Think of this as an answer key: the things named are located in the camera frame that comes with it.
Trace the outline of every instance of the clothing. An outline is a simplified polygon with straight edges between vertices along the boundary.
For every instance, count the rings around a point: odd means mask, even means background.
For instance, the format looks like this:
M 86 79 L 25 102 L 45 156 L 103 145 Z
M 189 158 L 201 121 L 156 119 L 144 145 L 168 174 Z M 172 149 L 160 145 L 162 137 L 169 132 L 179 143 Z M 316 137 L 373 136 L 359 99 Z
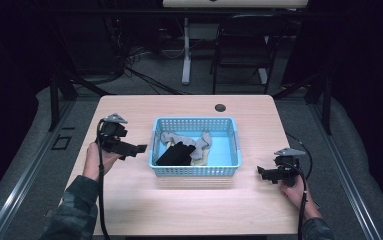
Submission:
M 334 235 L 328 224 L 321 218 L 311 218 L 302 227 L 302 234 L 305 240 L 333 240 Z
M 97 221 L 98 183 L 77 176 L 63 194 L 40 239 L 92 239 Z

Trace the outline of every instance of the person's left hand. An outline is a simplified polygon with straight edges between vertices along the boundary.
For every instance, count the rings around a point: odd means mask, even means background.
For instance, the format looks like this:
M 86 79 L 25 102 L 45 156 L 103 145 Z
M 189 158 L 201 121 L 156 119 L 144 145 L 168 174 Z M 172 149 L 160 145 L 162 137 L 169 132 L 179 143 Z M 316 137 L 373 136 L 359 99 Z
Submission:
M 113 167 L 114 163 L 120 157 L 120 155 L 116 153 L 108 153 L 102 150 L 102 157 L 104 165 L 104 174 L 106 174 Z M 89 144 L 86 154 L 84 171 L 82 175 L 98 182 L 99 166 L 100 158 L 98 156 L 98 145 L 95 142 L 93 142 Z

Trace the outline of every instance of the table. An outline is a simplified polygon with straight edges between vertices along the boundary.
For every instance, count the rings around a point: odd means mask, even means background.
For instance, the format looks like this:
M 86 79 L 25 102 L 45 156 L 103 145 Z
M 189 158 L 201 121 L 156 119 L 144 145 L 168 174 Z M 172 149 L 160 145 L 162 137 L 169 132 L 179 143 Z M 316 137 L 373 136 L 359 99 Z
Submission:
M 226 110 L 217 112 L 216 104 L 224 104 Z M 119 160 L 105 177 L 105 219 L 110 235 L 269 235 L 297 232 L 297 209 L 281 195 L 278 185 L 262 180 L 256 168 L 275 168 L 273 153 L 289 146 L 270 96 L 105 96 L 95 111 L 68 185 L 82 173 L 86 149 L 96 138 L 98 121 L 113 113 L 128 121 L 125 124 L 128 135 L 123 141 L 148 146 L 153 122 L 158 117 L 233 117 L 238 129 L 242 165 L 232 178 L 219 178 L 223 184 L 205 186 L 203 181 L 195 186 L 192 182 L 171 185 L 190 178 L 156 177 L 148 165 L 148 148 L 136 158 Z M 102 235 L 99 222 L 94 234 Z
M 305 8 L 308 0 L 163 0 L 166 8 Z M 184 19 L 184 67 L 182 70 L 182 84 L 190 83 L 191 56 L 190 56 L 190 26 L 188 18 Z M 216 36 L 216 28 L 212 27 L 211 34 Z M 266 83 L 266 71 L 259 69 L 262 83 Z

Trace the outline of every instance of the black chair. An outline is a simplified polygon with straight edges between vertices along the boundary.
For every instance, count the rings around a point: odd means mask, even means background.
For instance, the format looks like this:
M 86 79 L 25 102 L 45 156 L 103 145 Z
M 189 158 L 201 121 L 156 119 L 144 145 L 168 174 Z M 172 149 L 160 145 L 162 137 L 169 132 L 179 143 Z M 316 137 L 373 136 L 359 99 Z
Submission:
M 260 83 L 218 83 L 218 67 L 267 69 L 267 93 L 276 50 L 287 31 L 287 21 L 277 15 L 238 14 L 226 18 L 218 27 L 215 54 L 210 73 L 213 73 L 212 94 L 216 85 L 259 85 Z

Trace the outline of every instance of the gray cloth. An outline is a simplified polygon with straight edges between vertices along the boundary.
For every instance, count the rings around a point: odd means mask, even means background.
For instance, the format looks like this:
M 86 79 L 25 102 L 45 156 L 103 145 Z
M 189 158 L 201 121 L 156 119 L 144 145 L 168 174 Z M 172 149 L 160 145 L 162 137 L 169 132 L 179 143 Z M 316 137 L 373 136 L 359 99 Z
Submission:
M 193 160 L 199 160 L 203 158 L 203 150 L 209 148 L 212 144 L 212 137 L 209 132 L 203 132 L 203 135 L 197 141 L 194 141 L 194 139 L 187 136 L 164 132 L 160 136 L 160 141 L 162 141 L 163 144 L 167 144 L 168 142 L 172 142 L 173 144 L 182 142 L 187 146 L 195 146 L 195 150 L 190 154 L 190 157 Z

